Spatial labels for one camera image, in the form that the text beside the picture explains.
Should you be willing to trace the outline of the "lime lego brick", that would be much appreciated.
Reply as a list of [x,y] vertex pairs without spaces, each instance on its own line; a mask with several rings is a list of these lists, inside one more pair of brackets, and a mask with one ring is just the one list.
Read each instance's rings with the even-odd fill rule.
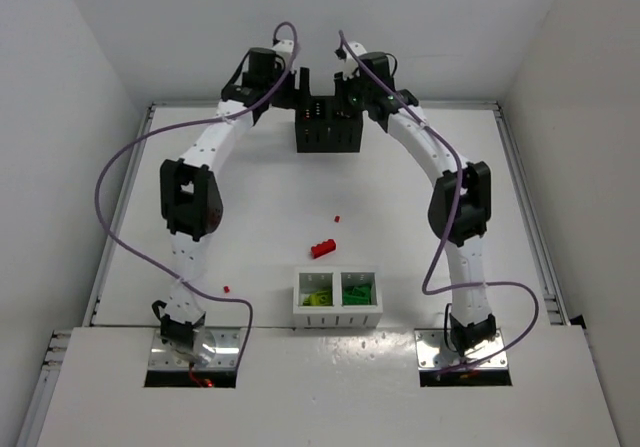
[[319,291],[314,294],[314,302],[319,306],[330,306],[332,304],[331,291]]
[[314,292],[305,299],[304,304],[312,307],[332,306],[332,292],[330,290]]

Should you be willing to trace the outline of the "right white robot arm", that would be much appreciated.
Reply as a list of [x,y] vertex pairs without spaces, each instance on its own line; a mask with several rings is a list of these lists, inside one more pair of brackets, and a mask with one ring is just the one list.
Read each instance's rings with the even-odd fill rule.
[[452,284],[446,289],[451,304],[445,313],[445,344],[463,356],[497,331],[481,259],[492,214],[491,170],[459,154],[431,126],[417,98],[396,88],[389,54],[349,43],[336,55],[343,63],[334,77],[340,99],[365,112],[404,147],[431,182],[427,220],[439,243],[422,290],[434,294],[429,283],[439,260],[446,260]]

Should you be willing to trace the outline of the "red long lego brick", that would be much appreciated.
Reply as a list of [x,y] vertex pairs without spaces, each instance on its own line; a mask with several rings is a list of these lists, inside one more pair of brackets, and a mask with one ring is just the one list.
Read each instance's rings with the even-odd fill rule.
[[337,248],[337,244],[334,239],[327,239],[310,248],[310,255],[312,259],[318,259],[325,255],[334,252]]

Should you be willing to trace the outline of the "dark green lego brick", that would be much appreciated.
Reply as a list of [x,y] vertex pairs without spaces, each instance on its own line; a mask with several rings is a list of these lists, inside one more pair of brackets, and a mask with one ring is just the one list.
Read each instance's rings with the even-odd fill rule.
[[344,287],[342,291],[343,305],[371,305],[371,285],[363,284]]

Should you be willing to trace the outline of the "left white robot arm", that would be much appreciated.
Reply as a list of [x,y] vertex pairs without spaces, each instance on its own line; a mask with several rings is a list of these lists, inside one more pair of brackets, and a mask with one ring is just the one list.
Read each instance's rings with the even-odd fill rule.
[[216,176],[236,142],[253,127],[268,103],[251,109],[284,76],[294,78],[291,40],[270,48],[251,48],[224,86],[216,114],[221,118],[205,128],[178,159],[160,167],[161,215],[170,233],[173,268],[178,275],[169,299],[154,304],[163,341],[189,357],[196,357],[204,340],[206,312],[192,289],[206,270],[206,254],[223,216]]

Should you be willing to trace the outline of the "lime lego brick top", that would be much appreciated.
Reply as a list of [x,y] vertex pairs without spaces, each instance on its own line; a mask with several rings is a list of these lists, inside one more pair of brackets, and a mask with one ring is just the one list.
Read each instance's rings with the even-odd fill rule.
[[314,292],[305,299],[304,304],[312,307],[332,306],[332,292],[330,290]]

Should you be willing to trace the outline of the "white two-compartment container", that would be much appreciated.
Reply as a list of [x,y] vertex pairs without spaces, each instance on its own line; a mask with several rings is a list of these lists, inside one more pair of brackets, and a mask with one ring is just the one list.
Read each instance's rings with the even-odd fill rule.
[[[371,285],[371,305],[343,305],[344,287]],[[305,299],[317,291],[330,290],[333,305],[312,307]],[[294,274],[293,325],[297,328],[373,329],[382,318],[383,301],[376,271],[362,266],[299,267]]]

